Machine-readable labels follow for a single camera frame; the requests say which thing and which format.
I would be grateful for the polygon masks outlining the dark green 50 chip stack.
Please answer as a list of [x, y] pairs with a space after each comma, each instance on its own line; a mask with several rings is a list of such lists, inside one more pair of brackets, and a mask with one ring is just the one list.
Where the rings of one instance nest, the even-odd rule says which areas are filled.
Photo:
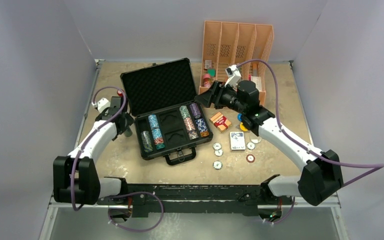
[[123, 133], [127, 138], [131, 137], [133, 135], [133, 132], [130, 127], [126, 128], [126, 130]]

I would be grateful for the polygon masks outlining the red playing card deck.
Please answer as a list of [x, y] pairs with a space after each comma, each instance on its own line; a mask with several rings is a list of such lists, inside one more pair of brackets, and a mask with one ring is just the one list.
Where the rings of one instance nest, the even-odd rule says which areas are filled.
[[232, 125], [231, 121], [221, 112], [217, 112], [209, 120], [221, 133], [225, 132]]

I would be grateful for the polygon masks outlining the white blue 10 chip stack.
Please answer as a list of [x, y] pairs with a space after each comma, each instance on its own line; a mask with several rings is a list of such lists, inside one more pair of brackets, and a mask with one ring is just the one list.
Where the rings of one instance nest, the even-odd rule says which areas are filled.
[[160, 129], [159, 121], [158, 121], [158, 118], [157, 118], [156, 114], [150, 114], [148, 116], [148, 122], [149, 122], [149, 125], [150, 125], [150, 129], [152, 131]]

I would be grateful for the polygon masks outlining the blue playing card deck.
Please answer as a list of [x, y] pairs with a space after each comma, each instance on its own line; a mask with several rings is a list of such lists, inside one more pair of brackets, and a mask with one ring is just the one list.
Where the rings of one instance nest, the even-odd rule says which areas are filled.
[[243, 131], [229, 133], [230, 149], [232, 151], [243, 151], [246, 149], [245, 134]]

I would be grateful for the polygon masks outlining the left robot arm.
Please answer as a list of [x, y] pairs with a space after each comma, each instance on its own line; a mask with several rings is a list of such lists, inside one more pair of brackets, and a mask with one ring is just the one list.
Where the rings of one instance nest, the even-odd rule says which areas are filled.
[[110, 197], [118, 205], [129, 199], [126, 180], [99, 177], [96, 164], [107, 145], [118, 136], [132, 135], [134, 119], [128, 113], [128, 99], [113, 96], [97, 102], [98, 116], [90, 132], [68, 155], [53, 161], [53, 198], [59, 203], [93, 205]]

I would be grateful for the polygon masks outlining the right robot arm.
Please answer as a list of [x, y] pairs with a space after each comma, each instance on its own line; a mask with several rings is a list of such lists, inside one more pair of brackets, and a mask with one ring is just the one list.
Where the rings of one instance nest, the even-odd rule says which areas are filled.
[[229, 108], [241, 114], [246, 129], [268, 141], [299, 169], [300, 175], [275, 174], [260, 185], [262, 200], [274, 203], [280, 197], [302, 197], [317, 206], [344, 187], [339, 156], [323, 151], [289, 131], [278, 118], [260, 104], [259, 93], [252, 81], [241, 81], [237, 89], [215, 81], [209, 90], [194, 98], [206, 108]]

